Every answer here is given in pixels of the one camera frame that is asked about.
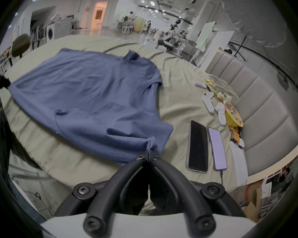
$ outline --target black smartphone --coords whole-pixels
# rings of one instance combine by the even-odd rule
[[[206,173],[208,167],[207,129],[196,121],[191,121],[189,136],[187,167],[193,171]]]

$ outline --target upholstered headboard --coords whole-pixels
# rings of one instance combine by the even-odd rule
[[[281,97],[261,77],[229,53],[218,50],[207,73],[226,81],[239,96],[248,176],[284,158],[298,144],[298,129]]]

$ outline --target bed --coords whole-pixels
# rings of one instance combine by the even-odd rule
[[[15,81],[64,47],[117,56],[125,56],[129,50],[133,50],[152,61],[159,69],[163,82],[157,92],[157,109],[161,119],[174,127],[161,157],[174,165],[189,180],[200,183],[211,181],[221,183],[220,173],[213,169],[210,143],[208,145],[208,172],[203,174],[186,168],[190,121],[194,120],[207,128],[218,129],[223,139],[227,161],[227,170],[223,172],[223,185],[227,192],[237,187],[228,127],[219,124],[217,114],[211,115],[207,111],[201,98],[207,90],[192,84],[193,79],[203,82],[207,78],[207,73],[171,54],[137,43],[107,37],[76,35],[56,39],[33,50],[13,65],[5,76],[10,81]],[[109,159],[83,152],[64,138],[38,124],[20,109],[7,89],[0,90],[0,97],[11,131],[28,155],[56,180],[73,188],[81,182],[96,183],[108,180],[120,168]],[[218,103],[215,98],[212,102],[214,106]]]

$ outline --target snack package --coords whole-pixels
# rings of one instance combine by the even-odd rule
[[[234,90],[224,80],[213,75],[208,77],[206,82],[214,96],[221,102],[228,101],[232,105],[236,105],[239,98]]]

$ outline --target white paper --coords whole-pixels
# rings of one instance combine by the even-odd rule
[[[231,146],[234,163],[235,163],[237,186],[240,186],[248,178],[246,160],[245,160],[243,149],[240,149],[232,141],[230,141],[230,146]]]
[[[221,133],[218,130],[212,128],[209,128],[209,133],[213,148],[215,168],[217,170],[226,169],[227,163]]]
[[[269,182],[267,184],[262,185],[262,197],[261,197],[261,199],[270,196],[271,185],[272,185],[272,182]]]

